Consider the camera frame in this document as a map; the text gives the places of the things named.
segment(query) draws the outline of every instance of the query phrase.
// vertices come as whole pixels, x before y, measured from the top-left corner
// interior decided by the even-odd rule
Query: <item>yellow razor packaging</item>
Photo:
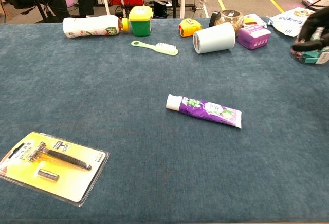
[[[187,36],[192,36],[194,32],[201,30],[202,27],[198,21],[186,18],[180,22],[178,29],[180,35],[185,38]]]
[[[31,132],[0,161],[0,177],[81,206],[108,157],[108,152]]]

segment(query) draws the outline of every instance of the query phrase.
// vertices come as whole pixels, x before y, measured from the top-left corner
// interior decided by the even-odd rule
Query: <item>tape measure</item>
[[[180,22],[178,29],[180,35],[185,38],[187,36],[192,36],[194,32],[201,30],[202,27],[198,21],[186,18]]]

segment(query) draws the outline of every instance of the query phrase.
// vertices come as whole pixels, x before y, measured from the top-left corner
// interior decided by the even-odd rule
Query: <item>toothpaste cap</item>
[[[172,94],[169,94],[167,98],[166,108],[179,111],[181,99],[182,96],[173,96]]]

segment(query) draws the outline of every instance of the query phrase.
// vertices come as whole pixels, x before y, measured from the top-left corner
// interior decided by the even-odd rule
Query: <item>razor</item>
[[[80,161],[77,158],[68,156],[57,151],[49,150],[46,148],[46,143],[41,142],[39,147],[27,158],[29,161],[33,162],[39,158],[39,154],[45,154],[54,158],[57,158],[61,161],[65,161],[72,165],[78,166],[82,169],[91,170],[92,166],[84,161]]]

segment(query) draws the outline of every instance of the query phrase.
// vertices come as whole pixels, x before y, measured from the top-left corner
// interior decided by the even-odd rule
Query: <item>razor handle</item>
[[[75,165],[75,166],[78,166],[78,167],[81,167],[83,169],[86,169],[86,170],[90,170],[92,169],[92,166],[90,164],[87,164],[83,161],[80,161],[72,156],[68,156],[68,155],[64,155],[62,153],[59,153],[57,151],[52,151],[52,150],[47,150],[46,154],[52,156],[52,157],[55,157],[59,160],[62,160],[62,161],[65,161],[65,162],[68,162],[72,165]]]

